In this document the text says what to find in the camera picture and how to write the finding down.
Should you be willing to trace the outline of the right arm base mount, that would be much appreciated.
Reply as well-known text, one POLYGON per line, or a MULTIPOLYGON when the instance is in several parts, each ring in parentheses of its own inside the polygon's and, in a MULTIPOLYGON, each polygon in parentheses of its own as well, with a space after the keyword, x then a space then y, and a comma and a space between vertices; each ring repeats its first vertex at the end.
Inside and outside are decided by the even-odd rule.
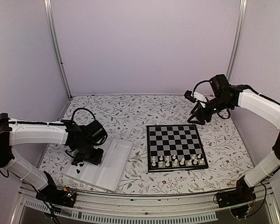
POLYGON ((219 208, 235 206, 231 209, 231 214, 237 219, 248 217, 255 207, 256 195, 254 188, 248 188, 243 192, 238 190, 219 191, 215 194, 213 201, 218 204, 219 208))

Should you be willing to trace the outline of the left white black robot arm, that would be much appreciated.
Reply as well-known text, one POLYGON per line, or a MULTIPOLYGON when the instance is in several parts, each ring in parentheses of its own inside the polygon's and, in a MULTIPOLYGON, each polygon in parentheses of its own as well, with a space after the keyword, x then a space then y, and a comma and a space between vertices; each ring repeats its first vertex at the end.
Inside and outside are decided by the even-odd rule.
POLYGON ((0 114, 0 168, 12 172, 30 183, 49 202, 55 203, 60 194, 50 174, 40 171, 19 155, 13 146, 23 144, 58 144, 76 152, 74 159, 98 165, 108 134, 95 119, 87 125, 78 125, 73 119, 55 122, 22 121, 12 119, 7 113, 0 114))

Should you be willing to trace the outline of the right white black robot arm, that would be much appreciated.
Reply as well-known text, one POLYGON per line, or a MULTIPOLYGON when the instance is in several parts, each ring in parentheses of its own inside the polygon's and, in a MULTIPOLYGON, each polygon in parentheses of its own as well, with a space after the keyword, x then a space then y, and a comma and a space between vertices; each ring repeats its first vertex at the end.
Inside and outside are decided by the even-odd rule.
POLYGON ((209 80, 213 98, 198 93, 198 85, 186 91, 186 99, 195 104, 189 123, 205 125, 214 114, 224 110, 243 109, 234 113, 236 128, 248 147, 255 167, 236 183, 232 193, 235 203, 242 203, 261 181, 272 177, 280 169, 280 103, 257 92, 247 84, 232 85, 224 74, 209 80))

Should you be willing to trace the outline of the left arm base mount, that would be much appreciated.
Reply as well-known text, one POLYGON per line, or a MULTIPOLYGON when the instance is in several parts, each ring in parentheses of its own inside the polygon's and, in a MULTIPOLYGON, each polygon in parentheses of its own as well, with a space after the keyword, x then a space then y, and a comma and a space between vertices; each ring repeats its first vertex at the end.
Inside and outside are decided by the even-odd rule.
POLYGON ((74 207, 76 197, 76 190, 70 187, 58 189, 57 187, 47 186, 36 194, 38 200, 69 208, 74 207))

